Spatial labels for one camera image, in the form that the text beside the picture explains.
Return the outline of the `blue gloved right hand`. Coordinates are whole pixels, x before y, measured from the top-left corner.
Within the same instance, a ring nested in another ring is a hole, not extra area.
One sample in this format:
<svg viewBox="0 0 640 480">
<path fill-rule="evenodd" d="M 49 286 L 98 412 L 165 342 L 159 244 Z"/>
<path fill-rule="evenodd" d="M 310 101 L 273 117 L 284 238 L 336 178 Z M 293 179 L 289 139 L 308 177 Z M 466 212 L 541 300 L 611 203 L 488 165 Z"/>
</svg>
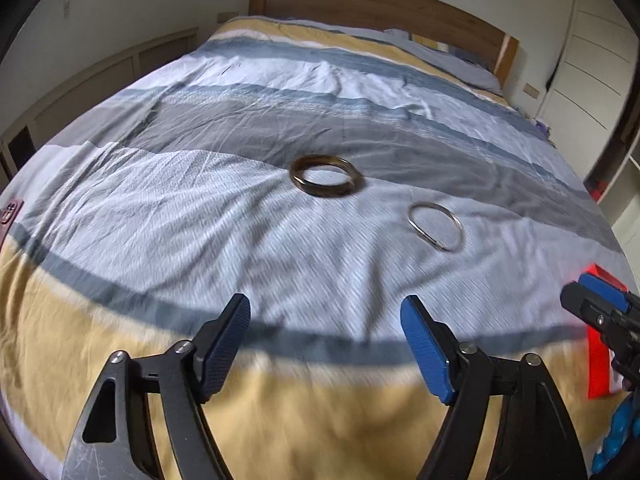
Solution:
<svg viewBox="0 0 640 480">
<path fill-rule="evenodd" d="M 599 451 L 594 454 L 591 472 L 600 474 L 612 460 L 620 455 L 623 445 L 631 438 L 639 437 L 639 397 L 637 393 L 629 393 L 616 408 L 610 430 L 605 436 Z"/>
</svg>

